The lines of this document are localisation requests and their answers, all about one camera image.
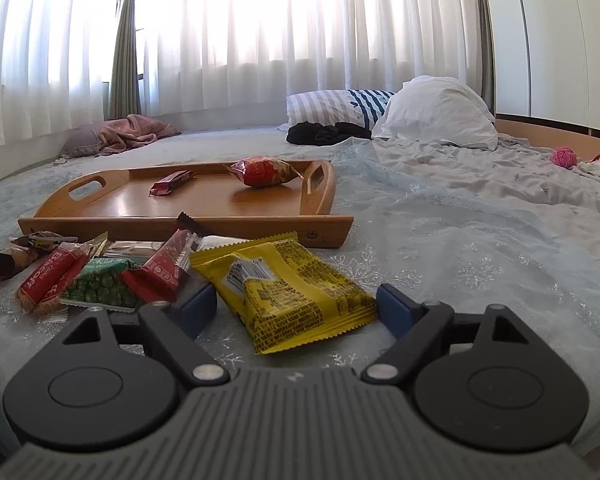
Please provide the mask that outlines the gold tea sachet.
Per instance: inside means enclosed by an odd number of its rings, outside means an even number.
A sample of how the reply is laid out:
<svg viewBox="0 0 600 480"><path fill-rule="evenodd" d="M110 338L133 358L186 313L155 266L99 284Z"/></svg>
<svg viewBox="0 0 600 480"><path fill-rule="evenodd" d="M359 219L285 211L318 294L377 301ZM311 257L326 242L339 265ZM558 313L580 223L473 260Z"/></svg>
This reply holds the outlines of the gold tea sachet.
<svg viewBox="0 0 600 480"><path fill-rule="evenodd" d="M79 237L60 235L50 231L38 231L22 234L10 240L13 245L24 249L35 249L38 252L52 252L62 243L77 243Z"/></svg>

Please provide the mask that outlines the red Biscoff biscuit packet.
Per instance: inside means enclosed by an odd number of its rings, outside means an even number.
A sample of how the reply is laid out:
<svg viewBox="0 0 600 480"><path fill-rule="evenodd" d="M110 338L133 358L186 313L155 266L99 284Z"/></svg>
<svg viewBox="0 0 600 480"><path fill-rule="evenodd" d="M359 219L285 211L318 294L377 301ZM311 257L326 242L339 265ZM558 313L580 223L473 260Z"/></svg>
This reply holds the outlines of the red Biscoff biscuit packet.
<svg viewBox="0 0 600 480"><path fill-rule="evenodd" d="M16 291L16 300L22 310L29 313L42 301L53 285L79 261L86 257L90 245L62 242L30 275Z"/></svg>

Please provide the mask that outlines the red wafer bar wrapper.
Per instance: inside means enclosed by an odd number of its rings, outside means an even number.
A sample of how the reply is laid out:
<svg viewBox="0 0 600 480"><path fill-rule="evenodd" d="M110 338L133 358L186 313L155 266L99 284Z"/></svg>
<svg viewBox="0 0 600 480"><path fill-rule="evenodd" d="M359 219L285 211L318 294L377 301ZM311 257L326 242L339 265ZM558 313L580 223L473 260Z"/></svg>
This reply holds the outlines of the red wafer bar wrapper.
<svg viewBox="0 0 600 480"><path fill-rule="evenodd" d="M171 237L139 268L125 270L120 278L125 286L145 304L154 301L174 302L190 264L191 252L196 252L210 231L185 212L176 219Z"/></svg>

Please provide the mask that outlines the green peas snack packet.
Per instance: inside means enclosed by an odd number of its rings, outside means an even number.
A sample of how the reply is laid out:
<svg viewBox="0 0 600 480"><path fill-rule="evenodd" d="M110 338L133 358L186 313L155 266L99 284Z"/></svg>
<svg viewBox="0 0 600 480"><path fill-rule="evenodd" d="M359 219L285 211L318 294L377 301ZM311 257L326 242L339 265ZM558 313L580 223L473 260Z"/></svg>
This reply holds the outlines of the green peas snack packet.
<svg viewBox="0 0 600 480"><path fill-rule="evenodd" d="M134 312L140 306L140 297L122 281L122 273L137 268L128 259L93 258L62 295L61 303L69 307Z"/></svg>

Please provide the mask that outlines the yellow snack bag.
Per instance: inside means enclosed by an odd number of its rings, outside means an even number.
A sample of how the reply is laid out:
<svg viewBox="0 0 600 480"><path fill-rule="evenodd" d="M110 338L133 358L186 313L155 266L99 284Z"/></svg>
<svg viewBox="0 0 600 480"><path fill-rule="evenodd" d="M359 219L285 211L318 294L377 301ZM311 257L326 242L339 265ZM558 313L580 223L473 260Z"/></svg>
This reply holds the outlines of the yellow snack bag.
<svg viewBox="0 0 600 480"><path fill-rule="evenodd" d="M189 255L265 356L334 338L378 319L376 300L285 233Z"/></svg>

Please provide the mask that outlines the red chocolate bar wrapper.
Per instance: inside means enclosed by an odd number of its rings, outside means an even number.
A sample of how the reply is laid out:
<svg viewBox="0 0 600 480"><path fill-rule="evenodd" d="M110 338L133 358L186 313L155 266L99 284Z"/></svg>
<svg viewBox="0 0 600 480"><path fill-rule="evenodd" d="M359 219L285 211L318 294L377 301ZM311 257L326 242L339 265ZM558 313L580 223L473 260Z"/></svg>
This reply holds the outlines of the red chocolate bar wrapper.
<svg viewBox="0 0 600 480"><path fill-rule="evenodd" d="M188 169L174 171L151 185L148 194L154 197L168 196L192 180L193 176L194 174Z"/></svg>

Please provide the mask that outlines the red puffy snack bag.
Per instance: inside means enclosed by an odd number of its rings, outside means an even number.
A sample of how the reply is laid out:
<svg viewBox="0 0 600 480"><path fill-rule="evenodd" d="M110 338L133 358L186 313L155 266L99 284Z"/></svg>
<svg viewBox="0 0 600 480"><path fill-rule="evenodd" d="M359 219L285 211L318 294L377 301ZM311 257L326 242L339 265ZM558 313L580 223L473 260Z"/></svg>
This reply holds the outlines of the red puffy snack bag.
<svg viewBox="0 0 600 480"><path fill-rule="evenodd" d="M251 156L233 162L225 169L250 188L270 188L301 177L289 162L270 156Z"/></svg>

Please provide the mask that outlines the brown almond chocolate packet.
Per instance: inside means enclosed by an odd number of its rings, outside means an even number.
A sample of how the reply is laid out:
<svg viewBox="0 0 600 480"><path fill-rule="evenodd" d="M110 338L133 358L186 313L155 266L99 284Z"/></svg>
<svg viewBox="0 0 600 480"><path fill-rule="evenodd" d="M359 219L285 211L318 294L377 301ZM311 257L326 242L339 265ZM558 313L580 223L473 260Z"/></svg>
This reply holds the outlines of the brown almond chocolate packet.
<svg viewBox="0 0 600 480"><path fill-rule="evenodd" d="M12 246L0 250L0 282L27 269L37 258L38 253L32 248Z"/></svg>

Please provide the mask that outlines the white cake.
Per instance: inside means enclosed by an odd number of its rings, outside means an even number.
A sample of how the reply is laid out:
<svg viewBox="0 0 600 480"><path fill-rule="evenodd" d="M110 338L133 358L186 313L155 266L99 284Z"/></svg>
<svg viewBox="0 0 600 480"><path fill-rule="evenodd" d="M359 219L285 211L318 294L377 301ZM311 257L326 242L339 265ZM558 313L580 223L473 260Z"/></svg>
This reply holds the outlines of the white cake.
<svg viewBox="0 0 600 480"><path fill-rule="evenodd" d="M236 245L245 243L246 238L221 236L221 235L207 235L204 236L197 245L196 252L203 252L204 250L210 250L219 247L225 247L230 245Z"/></svg>

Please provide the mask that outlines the clear nougat cracker packet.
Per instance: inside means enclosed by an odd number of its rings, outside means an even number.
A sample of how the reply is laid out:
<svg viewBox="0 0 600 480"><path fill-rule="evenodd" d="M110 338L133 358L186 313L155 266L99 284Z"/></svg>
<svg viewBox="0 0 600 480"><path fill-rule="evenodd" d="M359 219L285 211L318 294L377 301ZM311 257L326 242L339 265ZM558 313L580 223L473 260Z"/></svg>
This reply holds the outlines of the clear nougat cracker packet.
<svg viewBox="0 0 600 480"><path fill-rule="evenodd" d="M162 246L162 242L140 242L139 240L117 240L110 242L102 252L105 258L128 259L139 266L147 262Z"/></svg>

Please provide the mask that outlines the light blue lace cloth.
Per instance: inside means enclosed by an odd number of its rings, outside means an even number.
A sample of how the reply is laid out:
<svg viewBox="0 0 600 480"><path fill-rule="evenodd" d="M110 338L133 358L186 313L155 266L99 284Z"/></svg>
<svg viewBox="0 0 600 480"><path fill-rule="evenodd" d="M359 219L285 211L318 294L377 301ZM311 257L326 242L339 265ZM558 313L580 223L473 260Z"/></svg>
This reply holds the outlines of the light blue lace cloth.
<svg viewBox="0 0 600 480"><path fill-rule="evenodd" d="M363 188L386 182L403 192L406 174L363 156L364 141L348 141L336 169L340 179L361 168ZM431 182L404 198L379 231L353 223L346 244L324 260L369 292L390 283L416 300L437 298L464 312L506 304L580 375L591 407L577 446L600 445L600 258L564 240L528 210L486 202L471 192Z"/></svg>

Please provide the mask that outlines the wooden serving tray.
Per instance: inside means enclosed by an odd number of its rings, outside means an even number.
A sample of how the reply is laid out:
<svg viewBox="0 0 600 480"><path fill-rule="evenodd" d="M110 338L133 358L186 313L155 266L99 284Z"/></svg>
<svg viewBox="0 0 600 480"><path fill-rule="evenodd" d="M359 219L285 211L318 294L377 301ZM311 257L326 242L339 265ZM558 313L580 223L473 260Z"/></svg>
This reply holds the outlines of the wooden serving tray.
<svg viewBox="0 0 600 480"><path fill-rule="evenodd" d="M226 162L190 164L193 175L172 193L156 197L151 185L174 173L172 166L97 171L53 193L18 226L24 234L52 231L89 240L167 240L180 214L194 220L199 234L260 238L295 232L312 248L339 248L353 219L333 214L336 172L324 159L297 159L294 180L250 188L228 171Z"/></svg>

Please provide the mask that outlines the mauve pillow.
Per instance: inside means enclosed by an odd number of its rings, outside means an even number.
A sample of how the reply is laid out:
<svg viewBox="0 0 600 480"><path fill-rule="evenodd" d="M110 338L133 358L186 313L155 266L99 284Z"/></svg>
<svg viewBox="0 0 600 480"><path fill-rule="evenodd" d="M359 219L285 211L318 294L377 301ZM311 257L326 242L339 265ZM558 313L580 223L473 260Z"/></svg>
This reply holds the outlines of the mauve pillow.
<svg viewBox="0 0 600 480"><path fill-rule="evenodd" d="M65 131L66 142L60 154L65 159L95 156L102 147L99 133L108 122L93 122L92 124Z"/></svg>

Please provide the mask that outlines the pink blanket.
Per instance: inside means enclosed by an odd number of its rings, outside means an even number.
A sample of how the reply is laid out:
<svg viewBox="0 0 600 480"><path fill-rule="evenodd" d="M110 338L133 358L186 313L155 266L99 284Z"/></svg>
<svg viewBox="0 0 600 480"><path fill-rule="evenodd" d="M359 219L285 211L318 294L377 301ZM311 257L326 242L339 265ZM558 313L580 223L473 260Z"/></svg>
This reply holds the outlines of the pink blanket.
<svg viewBox="0 0 600 480"><path fill-rule="evenodd" d="M143 148L158 140L177 136L181 130L156 118L129 114L125 118L110 120L97 133L99 155L124 153Z"/></svg>

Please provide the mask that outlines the grey bed sheet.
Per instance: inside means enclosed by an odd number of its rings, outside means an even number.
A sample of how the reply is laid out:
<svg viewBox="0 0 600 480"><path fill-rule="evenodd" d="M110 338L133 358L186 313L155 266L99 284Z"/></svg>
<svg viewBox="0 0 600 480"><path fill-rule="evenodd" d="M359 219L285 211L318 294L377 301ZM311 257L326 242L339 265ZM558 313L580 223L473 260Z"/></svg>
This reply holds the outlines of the grey bed sheet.
<svg viewBox="0 0 600 480"><path fill-rule="evenodd" d="M228 162L249 155L280 158L339 159L342 147L294 146L274 127L210 132L180 136L120 155L74 158L42 164L0 181L0 247L18 233L17 220L32 214L50 194L70 180L97 170L174 165L178 162ZM406 174L403 192L390 191L380 182L364 190L367 179L361 168L338 182L335 210L353 214L356 226L370 240L404 198L436 182L447 188L471 192L486 202L509 209L528 210L553 232L600 258L600 182L550 163L545 148L500 136L493 151L454 148L409 140L364 141L361 155Z"/></svg>

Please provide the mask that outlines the grey green drape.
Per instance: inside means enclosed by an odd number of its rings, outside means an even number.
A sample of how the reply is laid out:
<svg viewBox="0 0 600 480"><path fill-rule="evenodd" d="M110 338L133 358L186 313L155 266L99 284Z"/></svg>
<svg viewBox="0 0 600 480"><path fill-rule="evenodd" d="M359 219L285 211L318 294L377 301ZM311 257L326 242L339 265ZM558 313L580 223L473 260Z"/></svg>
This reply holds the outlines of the grey green drape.
<svg viewBox="0 0 600 480"><path fill-rule="evenodd" d="M119 119L139 112L135 0L121 0L109 81L108 117Z"/></svg>

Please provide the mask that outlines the black clothing pile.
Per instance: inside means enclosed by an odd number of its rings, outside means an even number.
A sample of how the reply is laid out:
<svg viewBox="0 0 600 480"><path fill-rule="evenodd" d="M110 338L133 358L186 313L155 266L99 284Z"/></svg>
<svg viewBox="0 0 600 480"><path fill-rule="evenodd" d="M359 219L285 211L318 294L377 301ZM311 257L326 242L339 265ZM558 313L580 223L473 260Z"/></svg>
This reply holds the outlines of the black clothing pile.
<svg viewBox="0 0 600 480"><path fill-rule="evenodd" d="M321 125L317 122L299 122L288 129L286 141L294 145L329 146L350 138L370 140L372 132L350 122Z"/></svg>

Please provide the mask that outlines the pink yarn ball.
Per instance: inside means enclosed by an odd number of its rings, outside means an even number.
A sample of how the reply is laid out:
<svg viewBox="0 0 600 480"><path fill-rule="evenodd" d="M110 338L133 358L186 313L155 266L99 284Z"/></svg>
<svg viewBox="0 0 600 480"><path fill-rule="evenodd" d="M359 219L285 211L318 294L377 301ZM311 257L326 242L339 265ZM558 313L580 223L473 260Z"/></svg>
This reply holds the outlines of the pink yarn ball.
<svg viewBox="0 0 600 480"><path fill-rule="evenodd" d="M577 154L568 146L560 146L559 148L554 148L552 154L550 154L550 161L564 169L571 169L578 164L578 156Z"/></svg>

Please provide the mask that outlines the navy striped pillow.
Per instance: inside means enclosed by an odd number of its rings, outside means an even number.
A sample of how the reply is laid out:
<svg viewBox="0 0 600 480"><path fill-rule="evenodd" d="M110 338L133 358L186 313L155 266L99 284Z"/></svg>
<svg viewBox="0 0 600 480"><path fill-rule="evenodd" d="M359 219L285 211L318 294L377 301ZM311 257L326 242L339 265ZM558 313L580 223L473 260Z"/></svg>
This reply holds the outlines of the navy striped pillow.
<svg viewBox="0 0 600 480"><path fill-rule="evenodd" d="M356 123L372 130L376 122L384 116L392 91L377 89L349 89L350 111Z"/></svg>

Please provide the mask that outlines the striped grey white pillow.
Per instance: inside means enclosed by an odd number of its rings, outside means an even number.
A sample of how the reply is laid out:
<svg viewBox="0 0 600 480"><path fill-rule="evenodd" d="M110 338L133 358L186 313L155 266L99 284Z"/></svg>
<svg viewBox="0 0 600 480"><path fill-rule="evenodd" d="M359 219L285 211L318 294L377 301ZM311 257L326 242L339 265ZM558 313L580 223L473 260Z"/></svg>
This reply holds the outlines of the striped grey white pillow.
<svg viewBox="0 0 600 480"><path fill-rule="evenodd" d="M349 90L317 90L296 93L286 99L286 127L312 122L323 126L334 126L347 122L364 127L363 113L353 105Z"/></svg>

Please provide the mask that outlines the white sheer curtain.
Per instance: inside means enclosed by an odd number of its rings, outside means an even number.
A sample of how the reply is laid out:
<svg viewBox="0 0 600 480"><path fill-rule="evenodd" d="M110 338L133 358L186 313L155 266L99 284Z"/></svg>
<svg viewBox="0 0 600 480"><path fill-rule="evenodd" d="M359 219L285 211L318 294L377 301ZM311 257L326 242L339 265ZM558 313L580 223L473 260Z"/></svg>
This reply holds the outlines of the white sheer curtain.
<svg viewBox="0 0 600 480"><path fill-rule="evenodd" d="M0 0L0 148L108 117L121 0ZM135 0L140 112L483 88L479 0Z"/></svg>

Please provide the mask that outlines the wooden bed frame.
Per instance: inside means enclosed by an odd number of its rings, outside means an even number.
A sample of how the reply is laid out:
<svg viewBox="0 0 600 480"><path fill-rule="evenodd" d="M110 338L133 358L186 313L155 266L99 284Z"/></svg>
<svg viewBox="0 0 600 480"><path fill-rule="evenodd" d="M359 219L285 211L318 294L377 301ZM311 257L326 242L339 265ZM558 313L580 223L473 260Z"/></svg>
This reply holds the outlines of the wooden bed frame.
<svg viewBox="0 0 600 480"><path fill-rule="evenodd" d="M526 116L498 114L495 128L515 138L527 139L538 148L568 146L581 158L591 160L600 154L600 130L566 122Z"/></svg>

